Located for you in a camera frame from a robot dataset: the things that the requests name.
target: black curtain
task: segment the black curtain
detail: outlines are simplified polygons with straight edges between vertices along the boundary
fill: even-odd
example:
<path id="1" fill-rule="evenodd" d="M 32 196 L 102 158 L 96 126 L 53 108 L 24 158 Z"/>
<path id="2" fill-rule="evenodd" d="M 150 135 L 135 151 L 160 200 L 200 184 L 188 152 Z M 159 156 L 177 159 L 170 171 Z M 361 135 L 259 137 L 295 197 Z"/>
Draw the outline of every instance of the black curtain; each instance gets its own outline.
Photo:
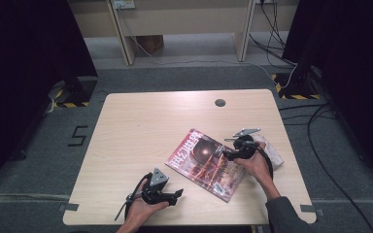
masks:
<path id="1" fill-rule="evenodd" d="M 0 168 L 27 141 L 48 93 L 96 70 L 66 0 L 0 0 Z"/>

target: finger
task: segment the finger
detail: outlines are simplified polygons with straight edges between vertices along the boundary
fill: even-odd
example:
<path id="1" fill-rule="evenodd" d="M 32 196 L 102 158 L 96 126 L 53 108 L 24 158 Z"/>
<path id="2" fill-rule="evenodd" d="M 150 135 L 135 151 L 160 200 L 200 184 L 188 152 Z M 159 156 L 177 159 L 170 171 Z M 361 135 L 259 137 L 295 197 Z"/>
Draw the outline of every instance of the finger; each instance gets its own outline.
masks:
<path id="1" fill-rule="evenodd" d="M 144 179 L 142 182 L 141 182 L 141 185 L 139 185 L 138 187 L 138 191 L 142 191 L 142 188 L 144 187 L 145 183 L 147 183 L 147 179 Z"/>
<path id="2" fill-rule="evenodd" d="M 169 202 L 159 202 L 159 203 L 156 203 L 156 204 L 154 204 L 153 205 L 153 209 L 155 210 L 155 211 L 160 211 L 160 210 L 162 210 L 162 209 L 165 209 L 165 208 L 167 208 L 169 206 Z"/>
<path id="3" fill-rule="evenodd" d="M 236 163 L 238 165 L 243 165 L 244 160 L 242 158 L 235 158 L 234 159 L 234 163 Z"/>
<path id="4" fill-rule="evenodd" d="M 265 149 L 265 147 L 266 147 L 266 144 L 264 143 L 264 142 L 261 142 L 261 141 L 256 141 L 258 144 L 259 144 L 259 146 L 264 150 Z"/>

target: round hole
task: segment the round hole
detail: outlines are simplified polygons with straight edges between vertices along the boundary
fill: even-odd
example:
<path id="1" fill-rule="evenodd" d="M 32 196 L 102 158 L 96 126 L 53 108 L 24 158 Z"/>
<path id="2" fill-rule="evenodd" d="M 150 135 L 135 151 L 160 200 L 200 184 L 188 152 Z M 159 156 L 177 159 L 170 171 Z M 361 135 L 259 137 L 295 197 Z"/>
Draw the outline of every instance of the round hole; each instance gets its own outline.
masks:
<path id="1" fill-rule="evenodd" d="M 217 105 L 218 107 L 223 107 L 225 106 L 226 102 L 223 100 L 223 99 L 218 99 L 215 101 L 215 105 Z"/>

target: cardboard box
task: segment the cardboard box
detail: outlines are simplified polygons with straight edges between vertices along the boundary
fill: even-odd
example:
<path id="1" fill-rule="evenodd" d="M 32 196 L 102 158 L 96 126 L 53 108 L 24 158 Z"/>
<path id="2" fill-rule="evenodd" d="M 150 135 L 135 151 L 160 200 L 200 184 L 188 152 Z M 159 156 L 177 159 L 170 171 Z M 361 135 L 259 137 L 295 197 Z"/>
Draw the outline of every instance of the cardboard box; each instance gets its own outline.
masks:
<path id="1" fill-rule="evenodd" d="M 154 53 L 163 48 L 163 36 L 137 36 L 138 44 L 148 53 Z"/>

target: wooden table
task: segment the wooden table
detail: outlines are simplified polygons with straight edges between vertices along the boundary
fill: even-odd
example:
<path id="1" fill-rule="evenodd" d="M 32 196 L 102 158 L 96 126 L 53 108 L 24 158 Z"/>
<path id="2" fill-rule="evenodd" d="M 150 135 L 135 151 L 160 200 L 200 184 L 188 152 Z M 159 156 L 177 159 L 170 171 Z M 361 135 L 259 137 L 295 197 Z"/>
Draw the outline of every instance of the wooden table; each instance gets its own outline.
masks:
<path id="1" fill-rule="evenodd" d="M 218 99 L 226 105 L 216 106 Z M 183 188 L 184 193 L 175 207 L 158 212 L 146 225 L 268 223 L 266 198 L 253 177 L 245 175 L 225 203 L 164 164 L 190 128 L 223 142 L 244 127 L 261 128 L 260 134 L 280 153 L 285 163 L 275 171 L 275 184 L 302 219 L 314 222 L 315 213 L 300 211 L 300 205 L 311 205 L 311 200 L 275 100 L 266 89 L 110 94 L 69 201 L 79 207 L 65 211 L 63 221 L 122 224 L 123 216 L 114 218 L 125 197 L 157 167 L 169 177 L 163 191 Z"/>

